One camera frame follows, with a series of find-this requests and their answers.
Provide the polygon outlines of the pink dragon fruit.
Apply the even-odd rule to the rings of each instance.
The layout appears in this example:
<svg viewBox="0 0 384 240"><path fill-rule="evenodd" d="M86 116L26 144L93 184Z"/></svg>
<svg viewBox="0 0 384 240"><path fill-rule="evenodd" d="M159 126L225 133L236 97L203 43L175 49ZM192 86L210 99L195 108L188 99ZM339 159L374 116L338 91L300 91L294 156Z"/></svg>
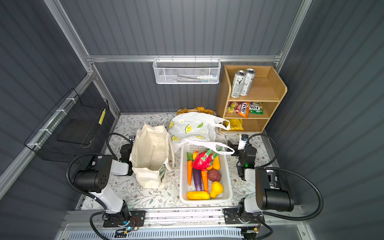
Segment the pink dragon fruit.
<svg viewBox="0 0 384 240"><path fill-rule="evenodd" d="M212 164L216 156L219 156L219 154L213 154L211 149L200 151L193 162L193 168L197 170L212 170Z"/></svg>

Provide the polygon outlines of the green candy bag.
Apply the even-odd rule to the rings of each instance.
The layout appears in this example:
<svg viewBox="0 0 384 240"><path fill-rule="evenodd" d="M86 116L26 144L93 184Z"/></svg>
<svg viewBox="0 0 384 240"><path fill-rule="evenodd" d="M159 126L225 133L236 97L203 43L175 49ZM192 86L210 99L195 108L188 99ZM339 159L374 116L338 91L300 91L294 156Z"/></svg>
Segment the green candy bag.
<svg viewBox="0 0 384 240"><path fill-rule="evenodd" d="M264 114L264 109L263 109L262 103L260 103L260 102L252 102L252 103L250 103L249 113L250 114L255 114L255 115L263 115Z"/></svg>

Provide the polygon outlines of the white plastic produce basket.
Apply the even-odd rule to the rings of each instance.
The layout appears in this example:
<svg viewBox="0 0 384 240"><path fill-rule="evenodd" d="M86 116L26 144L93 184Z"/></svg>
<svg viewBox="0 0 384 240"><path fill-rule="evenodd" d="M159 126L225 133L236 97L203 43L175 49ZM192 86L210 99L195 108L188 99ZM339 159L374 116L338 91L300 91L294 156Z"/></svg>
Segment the white plastic produce basket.
<svg viewBox="0 0 384 240"><path fill-rule="evenodd" d="M181 150L180 199L187 205L223 204L233 198L227 156L199 145Z"/></svg>

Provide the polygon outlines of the dark red passion fruit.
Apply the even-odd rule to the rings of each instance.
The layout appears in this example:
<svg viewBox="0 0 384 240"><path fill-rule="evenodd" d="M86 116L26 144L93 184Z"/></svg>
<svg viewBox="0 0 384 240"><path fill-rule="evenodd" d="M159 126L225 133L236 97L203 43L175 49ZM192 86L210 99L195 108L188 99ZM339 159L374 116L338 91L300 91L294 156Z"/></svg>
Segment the dark red passion fruit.
<svg viewBox="0 0 384 240"><path fill-rule="evenodd" d="M222 175L220 171L216 169L212 169L208 172L208 180L210 180L211 182L220 182L221 179L222 179Z"/></svg>

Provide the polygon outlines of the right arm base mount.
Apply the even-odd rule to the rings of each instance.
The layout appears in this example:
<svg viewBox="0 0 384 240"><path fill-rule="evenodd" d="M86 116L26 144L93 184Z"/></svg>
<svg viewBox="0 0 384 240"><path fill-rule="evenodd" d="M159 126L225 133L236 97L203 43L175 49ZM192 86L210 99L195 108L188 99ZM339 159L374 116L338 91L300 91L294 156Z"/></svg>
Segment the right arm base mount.
<svg viewBox="0 0 384 240"><path fill-rule="evenodd" d="M252 213L240 213L238 208L225 208L222 210L227 225L260 225L265 219L261 215L254 216Z"/></svg>

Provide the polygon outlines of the orange pink candy bag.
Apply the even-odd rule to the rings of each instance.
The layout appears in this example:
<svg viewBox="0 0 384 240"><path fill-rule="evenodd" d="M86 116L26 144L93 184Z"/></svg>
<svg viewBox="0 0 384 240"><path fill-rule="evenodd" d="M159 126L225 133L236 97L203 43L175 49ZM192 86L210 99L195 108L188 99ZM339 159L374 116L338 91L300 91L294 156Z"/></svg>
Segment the orange pink candy bag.
<svg viewBox="0 0 384 240"><path fill-rule="evenodd" d="M250 102L229 102L227 105L227 113L236 113L241 117L249 117Z"/></svg>

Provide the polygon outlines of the left orange carrot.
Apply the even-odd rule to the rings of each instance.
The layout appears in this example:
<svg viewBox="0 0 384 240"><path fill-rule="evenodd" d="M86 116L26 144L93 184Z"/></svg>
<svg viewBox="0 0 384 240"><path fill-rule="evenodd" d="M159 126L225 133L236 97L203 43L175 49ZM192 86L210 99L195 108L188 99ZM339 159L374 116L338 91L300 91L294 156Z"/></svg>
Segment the left orange carrot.
<svg viewBox="0 0 384 240"><path fill-rule="evenodd" d="M194 162L193 154L187 152L187 160L188 160L187 162L188 184L190 186L192 183L192 175L193 175L193 162Z"/></svg>

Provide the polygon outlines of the silver drink can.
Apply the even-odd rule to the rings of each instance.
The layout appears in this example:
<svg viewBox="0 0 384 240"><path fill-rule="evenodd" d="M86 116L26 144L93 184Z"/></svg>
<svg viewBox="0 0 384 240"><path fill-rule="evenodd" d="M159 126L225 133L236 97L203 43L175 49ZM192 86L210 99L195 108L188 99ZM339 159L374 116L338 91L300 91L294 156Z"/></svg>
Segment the silver drink can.
<svg viewBox="0 0 384 240"><path fill-rule="evenodd" d="M255 74L256 74L256 71L254 69L246 69L246 75L244 78L243 87L240 92L241 96L247 96L249 94Z"/></svg>
<svg viewBox="0 0 384 240"><path fill-rule="evenodd" d="M233 79L231 97L238 98L243 88L244 80L246 77L246 72L243 70L238 70Z"/></svg>

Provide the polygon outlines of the white lemon-print plastic bag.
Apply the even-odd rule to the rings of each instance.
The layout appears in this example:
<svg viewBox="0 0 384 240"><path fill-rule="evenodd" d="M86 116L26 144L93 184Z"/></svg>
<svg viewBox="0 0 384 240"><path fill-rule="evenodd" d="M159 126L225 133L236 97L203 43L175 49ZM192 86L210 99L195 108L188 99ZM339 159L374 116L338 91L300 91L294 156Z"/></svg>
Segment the white lemon-print plastic bag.
<svg viewBox="0 0 384 240"><path fill-rule="evenodd" d="M174 151L178 151L184 145L196 145L211 149L219 155L232 155L235 153L233 148L215 141L215 129L228 131L230 126L230 122L223 118L191 112L174 117L170 122L168 133Z"/></svg>

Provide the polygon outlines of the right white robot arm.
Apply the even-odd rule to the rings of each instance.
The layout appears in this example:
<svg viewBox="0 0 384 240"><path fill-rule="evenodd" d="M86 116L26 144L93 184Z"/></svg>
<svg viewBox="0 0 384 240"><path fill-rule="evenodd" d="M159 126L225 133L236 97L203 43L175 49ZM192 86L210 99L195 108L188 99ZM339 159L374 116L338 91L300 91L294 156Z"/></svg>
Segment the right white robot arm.
<svg viewBox="0 0 384 240"><path fill-rule="evenodd" d="M238 146L234 156L238 158L239 177L255 184L255 195L243 198L238 205L238 214L255 213L259 210L291 212L294 200L286 175L276 170L267 170L255 166L257 149L251 145Z"/></svg>

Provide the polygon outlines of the yellow pear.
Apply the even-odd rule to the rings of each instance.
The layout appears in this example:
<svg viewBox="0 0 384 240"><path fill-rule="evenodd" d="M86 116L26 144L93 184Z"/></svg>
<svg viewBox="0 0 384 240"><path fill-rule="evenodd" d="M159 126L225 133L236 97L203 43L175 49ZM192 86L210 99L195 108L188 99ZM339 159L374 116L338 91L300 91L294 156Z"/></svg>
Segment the yellow pear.
<svg viewBox="0 0 384 240"><path fill-rule="evenodd" d="M224 191L224 187L220 182L213 182L211 185L211 192L210 192L210 197L211 198L216 198L218 195L222 194Z"/></svg>

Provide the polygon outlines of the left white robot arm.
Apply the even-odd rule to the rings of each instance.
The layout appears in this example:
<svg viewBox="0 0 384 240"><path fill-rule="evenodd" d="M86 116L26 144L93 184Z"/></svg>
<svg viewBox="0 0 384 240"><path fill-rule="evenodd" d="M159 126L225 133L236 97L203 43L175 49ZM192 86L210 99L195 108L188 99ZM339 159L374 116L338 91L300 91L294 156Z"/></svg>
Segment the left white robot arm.
<svg viewBox="0 0 384 240"><path fill-rule="evenodd" d="M72 189L99 203L104 213L127 214L127 204L109 186L109 178L132 173L132 163L128 161L118 161L112 155L83 153L69 162L66 180Z"/></svg>

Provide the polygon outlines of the cream canvas tote bag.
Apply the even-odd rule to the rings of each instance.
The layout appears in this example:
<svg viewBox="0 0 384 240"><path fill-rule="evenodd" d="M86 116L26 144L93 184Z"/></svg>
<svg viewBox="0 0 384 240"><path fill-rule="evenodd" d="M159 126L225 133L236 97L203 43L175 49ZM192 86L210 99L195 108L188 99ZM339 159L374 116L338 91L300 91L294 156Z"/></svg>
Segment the cream canvas tote bag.
<svg viewBox="0 0 384 240"><path fill-rule="evenodd" d="M145 124L137 131L130 162L138 183L145 189L165 187L167 173L175 167L175 152L165 126Z"/></svg>

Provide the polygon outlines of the wooden shelf unit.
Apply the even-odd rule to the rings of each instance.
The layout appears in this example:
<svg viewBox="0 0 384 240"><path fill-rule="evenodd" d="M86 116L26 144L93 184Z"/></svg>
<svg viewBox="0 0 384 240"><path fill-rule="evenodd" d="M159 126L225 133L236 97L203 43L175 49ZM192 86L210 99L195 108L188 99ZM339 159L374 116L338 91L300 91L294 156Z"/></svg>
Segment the wooden shelf unit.
<svg viewBox="0 0 384 240"><path fill-rule="evenodd" d="M238 70L256 71L250 92L247 96L231 97L232 83ZM272 66L225 65L216 106L217 116L224 119L242 119L244 132L262 133L288 91L287 86ZM244 118L237 113L228 113L229 102L259 102L263 107L262 115L250 114Z"/></svg>

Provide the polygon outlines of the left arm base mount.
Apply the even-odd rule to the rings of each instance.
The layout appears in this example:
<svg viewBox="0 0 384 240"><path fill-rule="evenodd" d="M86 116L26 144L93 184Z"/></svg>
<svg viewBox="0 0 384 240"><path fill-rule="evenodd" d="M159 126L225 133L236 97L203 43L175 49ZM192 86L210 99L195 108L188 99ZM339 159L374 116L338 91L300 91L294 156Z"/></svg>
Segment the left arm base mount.
<svg viewBox="0 0 384 240"><path fill-rule="evenodd" d="M117 214L103 214L104 228L139 228L144 225L146 211L130 211Z"/></svg>

